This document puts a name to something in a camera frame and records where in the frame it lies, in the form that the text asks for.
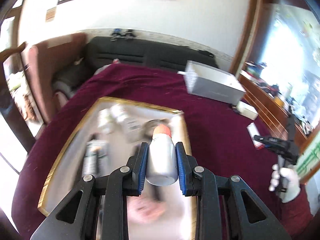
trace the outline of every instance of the handheld device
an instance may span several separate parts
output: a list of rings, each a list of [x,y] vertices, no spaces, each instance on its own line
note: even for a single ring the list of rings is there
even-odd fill
[[[279,169],[284,167],[288,168],[290,164],[296,165],[299,158],[299,148],[294,143],[294,136],[296,133],[295,128],[295,117],[292,114],[291,107],[289,107],[288,119],[286,130],[288,132],[288,139],[282,140],[280,138],[270,137],[270,136],[260,136],[255,135],[253,138],[255,141],[265,144],[266,148],[270,151],[281,156],[278,161]],[[280,177],[279,185],[276,188],[277,195],[283,199],[288,188],[288,179]]]

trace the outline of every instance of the maroon bedspread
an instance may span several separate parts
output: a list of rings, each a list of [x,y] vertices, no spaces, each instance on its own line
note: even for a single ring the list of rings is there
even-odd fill
[[[82,117],[100,97],[111,96],[167,106],[184,111],[192,155],[214,174],[237,174],[276,213],[277,198],[268,191],[277,157],[256,150],[247,126],[252,120],[234,113],[228,104],[189,95],[183,76],[158,69],[111,65],[88,80],[55,116],[34,145],[21,171],[12,204],[12,218],[24,239],[44,220],[39,196],[57,155]],[[261,135],[268,134],[262,121]]]

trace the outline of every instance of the blue gripper pad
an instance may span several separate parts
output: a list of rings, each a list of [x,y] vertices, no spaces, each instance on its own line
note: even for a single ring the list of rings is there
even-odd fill
[[[146,179],[148,153],[149,153],[149,145],[147,143],[142,143],[140,151],[137,156],[137,161],[136,161],[136,164],[139,164],[139,162],[141,162],[141,165],[139,165],[139,172],[137,172],[139,195],[141,195],[141,192],[144,187],[144,181]]]
[[[182,142],[176,144],[176,155],[178,164],[179,184],[183,195],[187,194],[187,172],[189,162]]]

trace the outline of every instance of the glove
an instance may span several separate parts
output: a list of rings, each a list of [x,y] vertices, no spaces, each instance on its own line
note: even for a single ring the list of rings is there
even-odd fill
[[[278,164],[275,164],[272,166],[272,169],[274,170],[270,181],[270,187],[269,191],[274,191],[276,187],[279,185],[279,179],[280,175],[284,178],[287,178],[289,181],[287,193],[284,195],[284,198],[282,199],[282,203],[287,203],[289,201],[294,200],[300,193],[300,183],[299,183],[299,176],[297,172],[293,169],[289,168],[281,168],[279,170]]]

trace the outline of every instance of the grey cushion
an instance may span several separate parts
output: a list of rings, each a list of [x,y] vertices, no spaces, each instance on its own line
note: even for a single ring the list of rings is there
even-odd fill
[[[90,77],[94,71],[82,61],[79,65],[69,65],[54,74],[52,90],[61,91],[67,98],[73,97],[77,89]]]

